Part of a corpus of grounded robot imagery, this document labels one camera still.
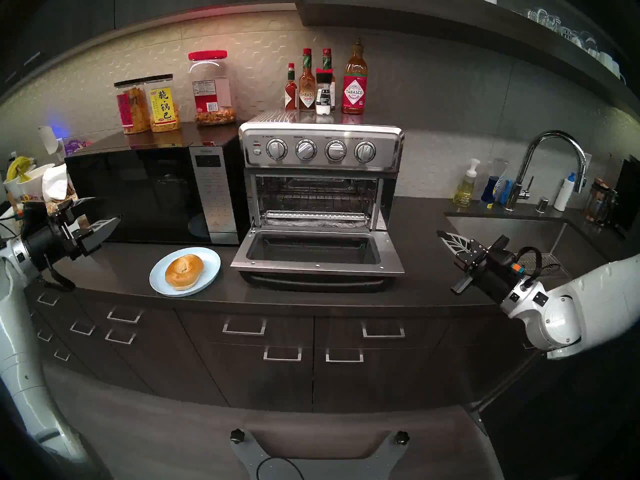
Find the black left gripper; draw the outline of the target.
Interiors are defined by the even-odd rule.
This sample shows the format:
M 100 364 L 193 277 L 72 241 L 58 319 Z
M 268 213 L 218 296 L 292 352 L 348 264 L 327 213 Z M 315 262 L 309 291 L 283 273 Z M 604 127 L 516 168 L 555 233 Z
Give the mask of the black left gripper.
M 80 228 L 75 235 L 69 227 L 88 213 L 93 213 L 95 198 L 66 200 L 48 213 L 43 201 L 25 201 L 22 210 L 22 243 L 32 264 L 55 264 L 81 253 L 94 253 L 119 226 L 122 216 L 100 219 Z

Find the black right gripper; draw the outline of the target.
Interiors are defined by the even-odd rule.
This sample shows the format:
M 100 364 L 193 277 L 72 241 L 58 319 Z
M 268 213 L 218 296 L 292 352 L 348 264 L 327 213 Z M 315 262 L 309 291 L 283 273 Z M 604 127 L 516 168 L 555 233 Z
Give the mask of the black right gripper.
M 506 249 L 510 239 L 505 235 L 489 248 L 457 233 L 438 231 L 438 237 L 453 253 L 454 263 L 465 274 L 452 287 L 456 295 L 476 287 L 500 305 L 525 276 L 523 267 L 515 264 L 515 254 Z

